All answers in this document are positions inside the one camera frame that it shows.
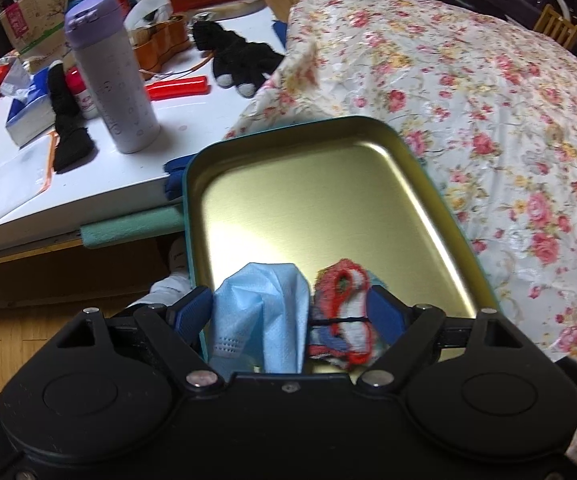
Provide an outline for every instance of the green foam padding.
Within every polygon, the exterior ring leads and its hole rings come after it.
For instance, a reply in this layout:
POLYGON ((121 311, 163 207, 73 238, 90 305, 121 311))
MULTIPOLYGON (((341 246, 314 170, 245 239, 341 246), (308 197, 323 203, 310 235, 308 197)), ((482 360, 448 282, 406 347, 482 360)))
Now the green foam padding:
POLYGON ((140 211, 80 227, 82 243, 88 249, 124 244, 180 231, 184 231, 182 204, 140 211))

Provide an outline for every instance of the lavender water bottle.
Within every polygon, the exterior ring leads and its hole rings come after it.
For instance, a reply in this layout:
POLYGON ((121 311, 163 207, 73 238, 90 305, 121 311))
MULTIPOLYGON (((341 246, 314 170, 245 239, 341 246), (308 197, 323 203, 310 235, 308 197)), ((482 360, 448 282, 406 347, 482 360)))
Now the lavender water bottle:
POLYGON ((85 0, 66 14, 66 38, 86 88, 122 153, 139 152, 159 134, 118 0, 85 0))

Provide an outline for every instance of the bed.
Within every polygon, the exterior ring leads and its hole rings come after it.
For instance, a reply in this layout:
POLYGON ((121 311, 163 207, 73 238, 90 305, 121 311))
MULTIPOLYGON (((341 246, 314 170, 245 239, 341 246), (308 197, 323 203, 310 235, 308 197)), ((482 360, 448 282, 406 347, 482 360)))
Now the bed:
POLYGON ((344 115, 403 136, 506 314, 577 359, 577 58, 434 0, 302 0, 227 137, 344 115))

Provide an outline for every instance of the wooden chair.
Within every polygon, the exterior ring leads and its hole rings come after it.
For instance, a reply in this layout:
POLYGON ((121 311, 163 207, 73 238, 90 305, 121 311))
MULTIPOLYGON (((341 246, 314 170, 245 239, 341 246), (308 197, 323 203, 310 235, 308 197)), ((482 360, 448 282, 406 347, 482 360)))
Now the wooden chair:
POLYGON ((571 50, 577 40, 577 25, 565 20, 552 6, 546 4, 533 30, 541 32, 571 50))

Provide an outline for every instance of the blue tissue box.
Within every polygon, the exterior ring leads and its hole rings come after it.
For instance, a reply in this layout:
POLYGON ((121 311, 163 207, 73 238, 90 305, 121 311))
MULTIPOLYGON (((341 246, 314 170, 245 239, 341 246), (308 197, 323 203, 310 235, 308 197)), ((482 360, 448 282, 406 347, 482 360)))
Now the blue tissue box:
POLYGON ((33 76, 26 103, 13 99, 6 119, 6 130, 19 147, 55 124, 55 113, 48 95, 48 69, 33 76))

